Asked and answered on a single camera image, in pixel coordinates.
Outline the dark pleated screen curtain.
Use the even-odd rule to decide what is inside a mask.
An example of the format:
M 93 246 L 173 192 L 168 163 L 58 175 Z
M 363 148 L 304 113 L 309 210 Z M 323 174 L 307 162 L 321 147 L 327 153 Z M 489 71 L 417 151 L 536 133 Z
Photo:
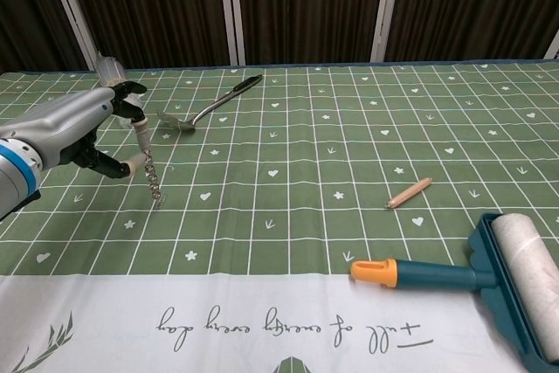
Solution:
M 370 59 L 379 0 L 240 0 L 249 65 Z M 238 61 L 231 0 L 79 0 L 98 52 L 126 67 Z M 388 62 L 540 59 L 559 0 L 396 0 Z M 86 69 L 60 0 L 0 0 L 0 73 Z

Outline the green grid pattern tablecloth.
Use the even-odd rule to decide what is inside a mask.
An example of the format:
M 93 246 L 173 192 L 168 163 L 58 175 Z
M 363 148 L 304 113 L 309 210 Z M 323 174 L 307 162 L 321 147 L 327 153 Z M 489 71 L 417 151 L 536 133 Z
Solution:
M 133 72 L 143 174 L 49 170 L 0 222 L 0 373 L 526 373 L 470 293 L 389 290 L 353 262 L 464 266 L 486 212 L 559 264 L 559 60 Z M 432 184 L 398 206 L 414 183 Z

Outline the teal lint roller orange tip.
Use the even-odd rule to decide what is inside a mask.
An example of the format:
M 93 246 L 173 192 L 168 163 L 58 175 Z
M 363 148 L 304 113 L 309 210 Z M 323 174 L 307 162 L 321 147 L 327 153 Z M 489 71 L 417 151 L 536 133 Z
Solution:
M 528 373 L 559 373 L 559 265 L 532 219 L 485 213 L 467 244 L 468 266 L 365 260 L 350 274 L 390 288 L 478 292 Z

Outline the wooden stick metal tip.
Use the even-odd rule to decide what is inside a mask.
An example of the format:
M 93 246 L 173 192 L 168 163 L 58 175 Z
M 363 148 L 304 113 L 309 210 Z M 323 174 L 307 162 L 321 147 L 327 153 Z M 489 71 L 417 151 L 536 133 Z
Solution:
M 403 190 L 396 196 L 390 198 L 386 203 L 385 208 L 390 210 L 396 209 L 401 204 L 405 203 L 406 201 L 410 200 L 411 198 L 413 198 L 414 196 L 416 196 L 417 194 L 419 194 L 420 192 L 428 188 L 431 184 L 432 184 L 431 177 L 426 177 L 418 181 L 417 183 L 414 183 L 406 190 Z

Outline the stack of clear plastic cups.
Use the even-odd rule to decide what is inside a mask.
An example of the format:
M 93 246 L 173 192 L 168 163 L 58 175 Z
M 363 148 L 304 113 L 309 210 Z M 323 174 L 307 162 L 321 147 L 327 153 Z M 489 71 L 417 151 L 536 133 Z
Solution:
M 121 62 L 115 57 L 104 56 L 100 52 L 98 52 L 95 61 L 95 70 L 99 77 L 100 86 L 115 86 L 128 80 L 126 70 Z M 141 94 L 130 93 L 126 101 L 132 105 L 142 107 Z M 120 116 L 116 118 L 122 128 L 132 127 L 130 119 Z

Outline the metal bead chain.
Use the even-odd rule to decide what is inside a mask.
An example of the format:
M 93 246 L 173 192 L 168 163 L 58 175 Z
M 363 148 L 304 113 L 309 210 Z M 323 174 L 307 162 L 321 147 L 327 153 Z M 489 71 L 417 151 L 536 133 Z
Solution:
M 143 154 L 145 155 L 144 169 L 146 178 L 148 179 L 150 195 L 155 202 L 159 202 L 161 200 L 162 193 L 160 191 L 157 174 L 155 172 L 151 151 L 149 149 L 144 149 Z

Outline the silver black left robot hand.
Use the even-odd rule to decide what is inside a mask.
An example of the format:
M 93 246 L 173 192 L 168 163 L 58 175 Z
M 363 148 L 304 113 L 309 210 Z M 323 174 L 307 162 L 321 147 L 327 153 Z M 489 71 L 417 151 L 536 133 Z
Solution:
M 145 86 L 128 80 L 63 95 L 0 126 L 0 138 L 33 148 L 44 169 L 73 162 L 113 179 L 133 176 L 146 165 L 148 129 L 142 109 L 127 102 L 127 97 L 146 91 Z M 95 148 L 98 127 L 112 115 L 129 119 L 137 134 L 140 152 L 123 162 Z

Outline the white screen frame post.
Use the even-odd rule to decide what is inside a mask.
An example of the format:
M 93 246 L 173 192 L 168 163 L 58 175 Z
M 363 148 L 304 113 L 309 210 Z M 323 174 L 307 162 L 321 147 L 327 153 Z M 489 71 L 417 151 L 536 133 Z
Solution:
M 60 0 L 79 49 L 90 71 L 96 69 L 98 49 L 87 25 L 79 0 Z
M 557 59 L 559 57 L 559 30 L 553 37 L 547 51 L 544 54 L 544 59 Z
M 396 0 L 379 0 L 369 61 L 384 62 Z
M 242 10 L 241 10 L 240 0 L 231 0 L 231 6 L 232 6 L 232 14 L 234 18 L 238 64 L 240 66 L 245 66 L 246 65 L 245 40 L 244 40 Z

